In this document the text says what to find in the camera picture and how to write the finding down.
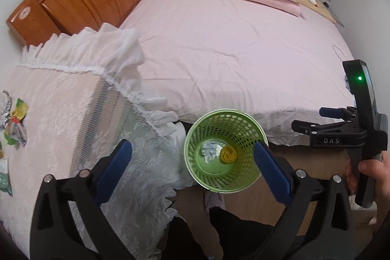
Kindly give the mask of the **person's right hand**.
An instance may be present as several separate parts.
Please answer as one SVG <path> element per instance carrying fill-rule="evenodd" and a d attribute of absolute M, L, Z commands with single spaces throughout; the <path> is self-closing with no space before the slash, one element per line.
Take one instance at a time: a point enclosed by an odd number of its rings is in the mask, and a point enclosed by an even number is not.
<path fill-rule="evenodd" d="M 389 212 L 390 196 L 390 173 L 389 173 L 389 153 L 382 152 L 380 160 L 362 160 L 358 165 L 360 173 L 372 177 L 375 180 L 375 193 L 373 200 L 377 204 L 377 214 L 370 221 L 378 231 L 387 213 Z"/>

